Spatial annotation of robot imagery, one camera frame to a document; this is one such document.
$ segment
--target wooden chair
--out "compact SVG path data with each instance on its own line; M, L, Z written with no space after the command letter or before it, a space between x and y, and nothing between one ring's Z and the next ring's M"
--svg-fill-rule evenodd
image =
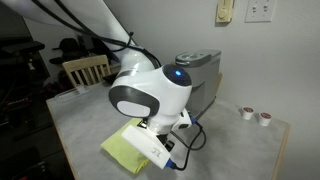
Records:
M111 75L108 58L105 55L93 56L62 64L72 85L93 85L101 82L104 76Z

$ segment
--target blue light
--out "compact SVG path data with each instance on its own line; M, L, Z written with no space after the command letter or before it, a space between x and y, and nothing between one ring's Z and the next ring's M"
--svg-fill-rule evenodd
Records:
M177 76L180 76L180 75L181 75L181 72L180 72L180 71L176 71L176 75L177 75Z

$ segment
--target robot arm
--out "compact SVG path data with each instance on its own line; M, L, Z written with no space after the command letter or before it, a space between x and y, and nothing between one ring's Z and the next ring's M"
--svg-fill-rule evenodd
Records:
M191 93L191 79L183 69L165 65L155 67L154 63L137 47L123 29L103 0L64 0L63 5L88 28L70 18L59 7L60 0L0 0L8 7L29 19L55 25L67 25L74 30L86 31L93 37L108 37L122 42L130 42L127 48L106 42L119 58L121 70L109 91L109 99L120 113L148 118L145 129L129 127L123 137L160 168L164 168L170 158L157 135L166 135L172 130L189 127L190 117L185 105ZM60 21L44 12L63 19Z

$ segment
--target white wall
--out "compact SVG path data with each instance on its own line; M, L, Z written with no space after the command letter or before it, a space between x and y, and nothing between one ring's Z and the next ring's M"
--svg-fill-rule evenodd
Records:
M106 0L134 39L163 63L187 50L222 50L218 97L292 125L279 179L320 177L320 1L278 0L271 23L215 24L217 0Z
M60 50L52 50L52 48L59 47L60 41L63 38L76 38L74 31L64 26L54 26L48 24L41 24L27 18L24 18L28 26L33 40L45 44L45 49L40 51L41 57L46 65L50 76L56 76L62 70L61 65L54 65L49 62L49 59L54 57L61 57Z

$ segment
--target yellow cloth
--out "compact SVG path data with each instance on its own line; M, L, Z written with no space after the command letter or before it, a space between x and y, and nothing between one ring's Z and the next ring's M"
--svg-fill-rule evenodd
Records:
M124 168L133 174L137 174L148 163L148 159L125 141L121 134L129 125L137 125L141 119L133 118L121 129L101 144L101 148L107 151Z

